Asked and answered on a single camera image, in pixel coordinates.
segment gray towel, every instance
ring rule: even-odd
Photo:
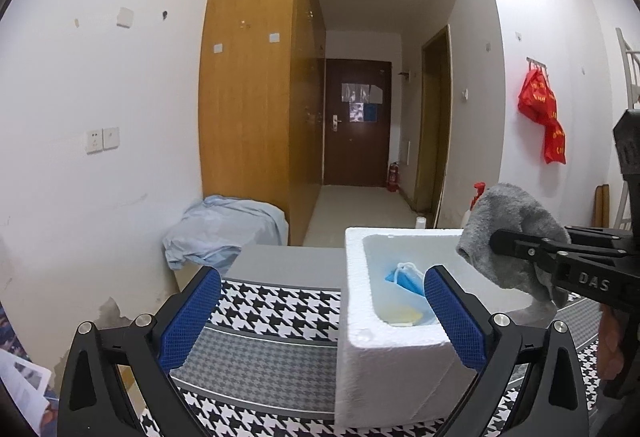
[[[552,286],[550,274],[530,261],[492,252],[489,238],[496,229],[570,242],[564,227],[526,191],[499,183],[478,199],[456,248],[461,257],[501,288],[519,289],[540,302],[553,300],[558,308],[564,307],[568,293]]]

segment fire extinguisher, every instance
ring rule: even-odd
[[[386,189],[390,192],[398,191],[398,171],[399,168],[397,162],[391,163],[391,165],[389,165],[389,175],[386,178]]]

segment hand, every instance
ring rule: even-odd
[[[625,358],[620,351],[622,329],[608,305],[600,305],[600,310],[602,318],[598,330],[596,362],[600,378],[610,381],[622,372],[622,367],[625,364]]]

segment styrofoam box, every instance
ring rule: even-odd
[[[413,262],[421,271],[444,265],[491,313],[532,304],[530,295],[500,289],[466,263],[456,253],[461,234],[461,229],[347,229],[336,426],[390,427],[445,418],[475,376],[460,362],[442,326],[430,320],[426,300],[385,281],[399,262]],[[422,309],[425,317],[411,327],[383,321],[401,305]]]

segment wall socket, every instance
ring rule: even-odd
[[[104,148],[102,144],[102,131],[101,130],[89,130],[86,133],[86,152],[88,154],[95,154],[101,152]]]
[[[120,146],[120,128],[105,128],[102,131],[102,141],[105,150],[112,150]]]

